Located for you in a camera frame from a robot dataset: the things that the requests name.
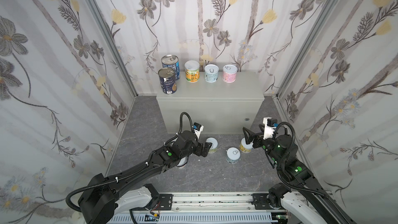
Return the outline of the white lid pink-red can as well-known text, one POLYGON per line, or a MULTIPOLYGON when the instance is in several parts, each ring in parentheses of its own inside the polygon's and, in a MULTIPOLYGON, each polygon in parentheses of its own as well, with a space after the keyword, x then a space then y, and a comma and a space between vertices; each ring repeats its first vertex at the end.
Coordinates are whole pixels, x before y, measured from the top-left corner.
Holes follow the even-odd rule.
POLYGON ((225 83, 233 83, 236 80, 238 69, 235 65, 228 64, 223 67, 222 79, 225 83))

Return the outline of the dark labelled tall can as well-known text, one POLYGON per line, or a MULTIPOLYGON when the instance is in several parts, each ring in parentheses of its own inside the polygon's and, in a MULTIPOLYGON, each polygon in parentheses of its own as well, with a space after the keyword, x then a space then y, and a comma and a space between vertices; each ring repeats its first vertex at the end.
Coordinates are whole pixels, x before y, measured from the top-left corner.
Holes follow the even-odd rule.
POLYGON ((177 91, 175 71, 170 67, 163 67, 158 71, 163 93, 174 94, 177 91))

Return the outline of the white lid light-blue can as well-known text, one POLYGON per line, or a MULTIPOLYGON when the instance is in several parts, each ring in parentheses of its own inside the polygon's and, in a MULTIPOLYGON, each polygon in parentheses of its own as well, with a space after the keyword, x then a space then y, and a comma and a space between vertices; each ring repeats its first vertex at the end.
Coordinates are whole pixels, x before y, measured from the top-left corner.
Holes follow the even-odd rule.
POLYGON ((218 79, 219 67, 214 64, 208 64, 204 68, 205 81, 207 83, 215 83, 218 79))

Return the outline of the white lid yellow-orange can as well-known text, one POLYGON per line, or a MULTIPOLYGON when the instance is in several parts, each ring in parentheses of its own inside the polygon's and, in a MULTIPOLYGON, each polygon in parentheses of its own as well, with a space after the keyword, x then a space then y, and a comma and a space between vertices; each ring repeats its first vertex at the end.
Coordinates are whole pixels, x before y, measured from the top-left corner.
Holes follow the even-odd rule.
POLYGON ((190 60, 184 64, 186 80, 195 83, 200 79, 200 64, 197 61, 190 60))

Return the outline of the blue labelled tall can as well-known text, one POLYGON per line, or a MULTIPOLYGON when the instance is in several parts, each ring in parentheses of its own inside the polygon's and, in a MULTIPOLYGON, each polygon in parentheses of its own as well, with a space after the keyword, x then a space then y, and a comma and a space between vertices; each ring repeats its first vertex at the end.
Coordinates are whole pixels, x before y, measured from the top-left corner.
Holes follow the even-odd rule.
POLYGON ((162 67, 172 68, 175 72, 176 80, 180 79, 179 59, 176 55, 165 55, 161 58, 162 67))

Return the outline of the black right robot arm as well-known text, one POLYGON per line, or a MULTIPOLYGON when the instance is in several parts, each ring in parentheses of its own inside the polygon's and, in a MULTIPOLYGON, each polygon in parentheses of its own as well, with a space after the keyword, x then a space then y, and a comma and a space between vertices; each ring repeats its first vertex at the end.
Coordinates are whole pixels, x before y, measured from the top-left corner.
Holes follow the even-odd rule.
POLYGON ((288 122, 266 119, 261 132, 243 128, 246 144, 261 148, 280 182, 268 190, 267 204, 284 208, 303 224, 353 224, 354 220, 324 190, 315 174, 296 154, 296 132, 288 122))

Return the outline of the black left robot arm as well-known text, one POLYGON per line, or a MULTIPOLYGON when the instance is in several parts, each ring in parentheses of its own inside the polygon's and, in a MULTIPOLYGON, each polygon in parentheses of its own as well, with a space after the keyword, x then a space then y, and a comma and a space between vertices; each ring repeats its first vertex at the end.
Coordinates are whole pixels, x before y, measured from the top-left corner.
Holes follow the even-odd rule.
POLYGON ((192 131, 183 131, 152 151, 147 160, 138 165, 105 177, 99 173, 88 185, 75 190, 81 193, 78 208, 87 224, 105 224, 114 216, 117 203, 128 191, 142 181, 176 167, 190 155, 206 157, 212 144, 200 143, 192 131))

